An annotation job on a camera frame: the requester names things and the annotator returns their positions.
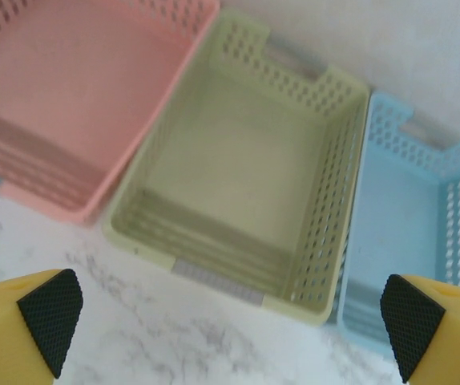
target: plastic basket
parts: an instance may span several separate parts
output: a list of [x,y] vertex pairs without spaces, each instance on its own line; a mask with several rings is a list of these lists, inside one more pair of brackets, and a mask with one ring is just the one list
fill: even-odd
[[389,275],[460,286],[460,137],[382,93],[366,130],[337,321],[391,355],[380,312]]
[[224,10],[133,160],[105,234],[174,273],[324,322],[368,96]]
[[0,0],[0,196],[92,221],[215,0]]

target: light green basket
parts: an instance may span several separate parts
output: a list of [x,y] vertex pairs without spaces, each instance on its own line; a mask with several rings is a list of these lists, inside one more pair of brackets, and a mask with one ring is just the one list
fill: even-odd
[[113,198],[110,241],[321,324],[333,297],[366,85],[224,10]]

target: pink plastic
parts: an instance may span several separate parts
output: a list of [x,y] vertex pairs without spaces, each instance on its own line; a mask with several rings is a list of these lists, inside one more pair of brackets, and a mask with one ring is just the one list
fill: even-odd
[[0,195],[91,222],[216,0],[0,0]]

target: black rubber grip pad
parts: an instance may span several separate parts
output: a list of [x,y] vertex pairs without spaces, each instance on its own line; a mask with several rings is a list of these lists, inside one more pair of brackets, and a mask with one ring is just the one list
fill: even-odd
[[381,316],[407,383],[437,332],[446,309],[400,275],[391,275],[381,296]]
[[17,303],[41,355],[58,379],[83,307],[75,272],[59,272]]

